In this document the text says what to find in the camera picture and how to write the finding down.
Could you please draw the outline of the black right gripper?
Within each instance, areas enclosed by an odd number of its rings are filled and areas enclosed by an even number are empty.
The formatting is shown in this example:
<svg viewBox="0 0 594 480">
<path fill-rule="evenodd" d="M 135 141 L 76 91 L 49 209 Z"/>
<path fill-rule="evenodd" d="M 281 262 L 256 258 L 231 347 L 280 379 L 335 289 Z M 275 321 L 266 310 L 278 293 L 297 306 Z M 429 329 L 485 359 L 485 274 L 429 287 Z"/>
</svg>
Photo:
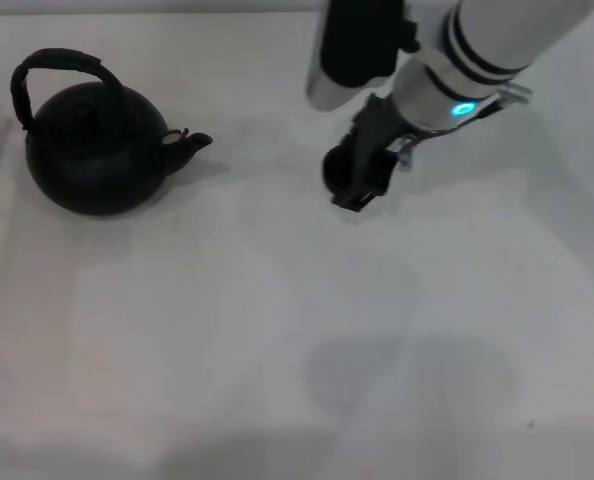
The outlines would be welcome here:
<svg viewBox="0 0 594 480">
<path fill-rule="evenodd" d="M 388 190 L 397 155 L 388 148 L 413 134 L 391 95 L 371 95 L 353 123 L 351 184 L 333 188 L 332 203 L 349 211 L 362 211 Z"/>
</svg>

